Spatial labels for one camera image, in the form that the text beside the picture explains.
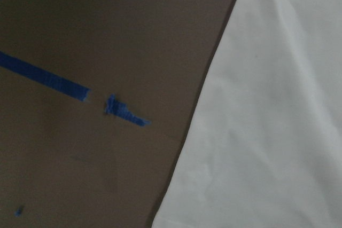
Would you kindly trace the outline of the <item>cream cat print t-shirt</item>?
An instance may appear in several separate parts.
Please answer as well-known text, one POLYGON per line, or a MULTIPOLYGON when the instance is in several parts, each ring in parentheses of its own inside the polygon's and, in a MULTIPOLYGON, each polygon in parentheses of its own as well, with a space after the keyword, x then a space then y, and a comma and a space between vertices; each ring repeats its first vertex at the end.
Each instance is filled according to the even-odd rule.
POLYGON ((341 227, 341 0, 237 0, 153 227, 341 227))

